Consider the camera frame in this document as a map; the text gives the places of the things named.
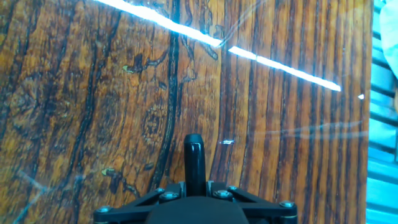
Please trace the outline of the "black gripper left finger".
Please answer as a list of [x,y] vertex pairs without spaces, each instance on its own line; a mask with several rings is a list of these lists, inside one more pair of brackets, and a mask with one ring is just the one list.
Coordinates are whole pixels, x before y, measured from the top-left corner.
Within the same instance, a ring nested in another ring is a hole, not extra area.
[[119,208],[102,206],[93,212],[93,223],[144,223],[156,206],[186,197],[185,189],[185,182],[169,184]]

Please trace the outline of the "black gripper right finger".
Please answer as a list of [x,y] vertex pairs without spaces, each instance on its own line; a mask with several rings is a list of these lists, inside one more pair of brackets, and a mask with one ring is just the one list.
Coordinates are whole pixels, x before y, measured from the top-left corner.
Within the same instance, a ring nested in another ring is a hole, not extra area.
[[273,203],[233,185],[226,186],[221,182],[207,182],[206,184],[207,196],[237,205],[249,223],[298,223],[297,206],[292,201]]

